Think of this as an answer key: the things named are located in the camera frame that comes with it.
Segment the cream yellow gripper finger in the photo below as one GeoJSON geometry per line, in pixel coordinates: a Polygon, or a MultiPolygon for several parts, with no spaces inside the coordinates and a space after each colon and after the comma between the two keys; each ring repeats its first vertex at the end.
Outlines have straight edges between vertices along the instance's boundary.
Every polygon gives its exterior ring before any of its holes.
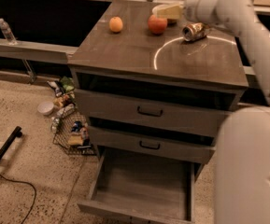
{"type": "Polygon", "coordinates": [[[156,16],[162,19],[179,20],[182,16],[181,5],[160,5],[156,8],[156,16]]]}

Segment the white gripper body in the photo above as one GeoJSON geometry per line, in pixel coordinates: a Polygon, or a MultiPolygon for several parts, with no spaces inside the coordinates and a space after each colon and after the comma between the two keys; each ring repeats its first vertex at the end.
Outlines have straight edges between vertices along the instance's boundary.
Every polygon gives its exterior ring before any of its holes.
{"type": "Polygon", "coordinates": [[[201,0],[185,0],[183,14],[187,21],[198,22],[197,8],[201,0]]]}

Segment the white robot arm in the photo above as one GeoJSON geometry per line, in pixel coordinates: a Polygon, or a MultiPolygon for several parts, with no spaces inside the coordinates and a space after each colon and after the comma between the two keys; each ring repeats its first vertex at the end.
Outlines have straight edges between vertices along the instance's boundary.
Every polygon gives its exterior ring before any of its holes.
{"type": "Polygon", "coordinates": [[[267,102],[232,113],[217,136],[215,224],[270,224],[270,31],[251,0],[184,0],[183,15],[239,39],[267,102]]]}

